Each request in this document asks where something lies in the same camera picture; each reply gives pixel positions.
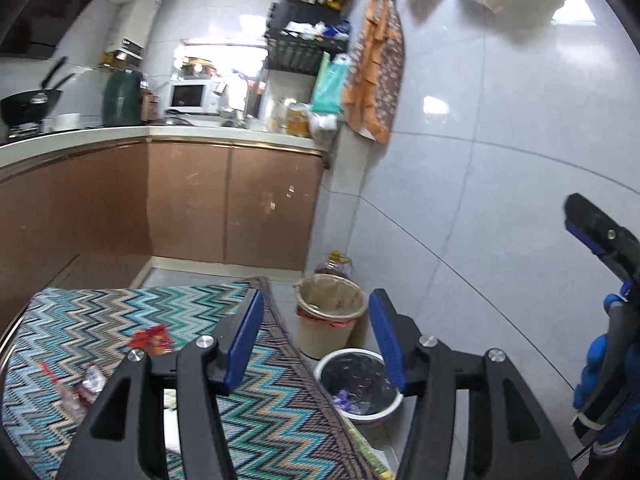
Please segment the right blue white gloved hand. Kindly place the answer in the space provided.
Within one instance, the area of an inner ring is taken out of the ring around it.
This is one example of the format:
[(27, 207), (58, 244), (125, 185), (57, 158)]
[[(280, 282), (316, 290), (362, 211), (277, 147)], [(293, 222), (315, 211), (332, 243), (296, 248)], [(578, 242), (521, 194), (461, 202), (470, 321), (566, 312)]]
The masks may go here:
[[(634, 307), (634, 312), (639, 312), (639, 289), (636, 286), (623, 284), (619, 294), (609, 294), (603, 300), (603, 307), (607, 314), (611, 314), (614, 307)], [(608, 350), (608, 335), (603, 334), (596, 338), (586, 354), (586, 365), (582, 369), (580, 382), (575, 388), (573, 405), (577, 411), (581, 411), (584, 404), (592, 396), (597, 388), (601, 375), (601, 368)], [(626, 388), (629, 391), (629, 400), (600, 431), (596, 443), (592, 447), (592, 455), (597, 458), (612, 458), (623, 444), (628, 432), (639, 419), (639, 345), (632, 344), (625, 358)]]

